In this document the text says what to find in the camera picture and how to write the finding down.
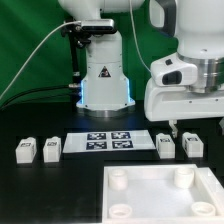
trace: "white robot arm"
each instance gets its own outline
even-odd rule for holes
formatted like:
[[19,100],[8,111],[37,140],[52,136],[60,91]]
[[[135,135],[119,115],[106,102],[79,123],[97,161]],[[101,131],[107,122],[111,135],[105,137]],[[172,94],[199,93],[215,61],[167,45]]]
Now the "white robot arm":
[[178,39],[177,53],[151,65],[151,121],[224,116],[223,0],[151,0],[150,21]]
[[[131,0],[132,8],[139,8],[145,0]],[[61,7],[76,20],[97,20],[101,13],[129,11],[129,0],[58,0]]]
[[[101,12],[129,11],[129,0],[58,0],[75,20],[87,29],[104,29],[111,20],[101,20]],[[144,0],[131,0],[134,9]],[[115,34],[93,35],[86,47],[87,74],[82,80],[82,99],[76,104],[79,112],[95,117],[113,117],[132,110],[129,80],[123,74],[122,38]]]

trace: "blue light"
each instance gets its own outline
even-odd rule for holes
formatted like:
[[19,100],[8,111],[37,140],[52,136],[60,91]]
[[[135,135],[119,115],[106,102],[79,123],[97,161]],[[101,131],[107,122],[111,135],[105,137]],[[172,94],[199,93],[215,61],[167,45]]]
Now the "blue light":
[[81,96],[81,104],[83,104],[83,102],[84,102],[84,94],[83,94],[83,92],[84,92],[84,87],[83,87],[83,81],[81,81],[81,94],[82,94],[82,96]]
[[129,83],[129,79],[127,79],[127,84],[128,84],[128,103],[131,102],[131,96],[130,96],[130,83]]

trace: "black cable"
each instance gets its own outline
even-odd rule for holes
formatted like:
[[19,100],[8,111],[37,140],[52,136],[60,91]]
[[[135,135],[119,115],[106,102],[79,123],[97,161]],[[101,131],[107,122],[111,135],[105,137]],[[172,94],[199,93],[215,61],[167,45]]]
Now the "black cable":
[[8,108],[10,106],[13,106],[13,105],[16,105],[16,104],[20,104],[20,103],[27,103],[27,102],[35,101],[35,100],[51,99],[51,98],[55,98],[55,97],[71,96],[71,95],[72,95],[72,93],[64,93],[64,94],[57,94],[57,95],[51,95],[51,96],[45,96],[45,97],[37,97],[37,98],[28,99],[28,100],[23,100],[23,101],[7,104],[4,107],[1,107],[0,111],[3,111],[3,110],[5,110],[6,108]]
[[60,86],[52,86],[52,87],[42,87],[42,88],[35,88],[35,89],[30,89],[26,90],[24,92],[21,92],[19,94],[16,94],[15,96],[10,97],[8,100],[6,100],[0,107],[0,110],[7,106],[9,103],[14,101],[15,99],[18,99],[21,96],[25,96],[31,93],[36,93],[36,92],[42,92],[42,91],[51,91],[51,90],[57,90],[57,89],[68,89],[67,85],[60,85]]

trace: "white cable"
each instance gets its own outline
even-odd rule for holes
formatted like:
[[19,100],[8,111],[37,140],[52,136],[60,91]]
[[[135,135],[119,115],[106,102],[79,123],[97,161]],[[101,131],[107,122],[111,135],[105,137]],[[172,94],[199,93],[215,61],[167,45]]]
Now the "white cable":
[[78,24],[79,22],[69,22],[69,23],[64,23],[60,26],[58,26],[57,28],[55,28],[53,31],[51,31],[42,41],[41,43],[36,47],[36,49],[33,51],[33,53],[28,57],[28,59],[26,60],[26,62],[23,64],[23,66],[20,68],[20,70],[18,71],[18,73],[15,75],[15,77],[13,78],[13,80],[9,83],[9,85],[7,86],[7,88],[4,90],[4,92],[1,94],[0,96],[0,101],[1,99],[4,97],[4,95],[7,93],[7,91],[11,88],[11,86],[14,84],[14,82],[16,81],[16,79],[19,77],[19,75],[22,73],[22,71],[24,70],[24,68],[27,66],[27,64],[29,63],[29,61],[31,60],[31,58],[35,55],[35,53],[39,50],[39,48],[44,44],[44,42],[56,31],[58,31],[59,29],[61,29],[64,26],[67,25],[72,25],[72,24]]
[[143,66],[146,68],[146,70],[151,73],[151,70],[149,69],[149,67],[145,64],[144,60],[142,59],[139,47],[138,47],[138,41],[137,41],[137,36],[136,36],[136,31],[135,31],[135,22],[134,22],[134,18],[133,18],[133,10],[132,10],[132,2],[131,0],[129,0],[129,4],[130,4],[130,15],[131,15],[131,24],[132,24],[132,30],[133,30],[133,35],[134,35],[134,40],[135,40],[135,46],[136,46],[136,50],[139,56],[139,59],[141,61],[141,63],[143,64]]

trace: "small white cube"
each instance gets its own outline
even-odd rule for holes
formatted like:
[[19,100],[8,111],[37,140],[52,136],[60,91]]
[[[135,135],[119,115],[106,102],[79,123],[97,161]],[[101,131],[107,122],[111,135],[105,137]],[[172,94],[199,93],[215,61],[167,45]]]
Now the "small white cube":
[[170,135],[158,134],[156,136],[156,148],[161,159],[175,158],[175,144]]
[[182,136],[182,147],[189,158],[203,157],[204,144],[197,134],[185,132]]
[[44,162],[59,162],[61,156],[61,139],[58,137],[48,138],[43,149]]
[[16,148],[17,163],[32,163],[37,152],[35,138],[22,139]]

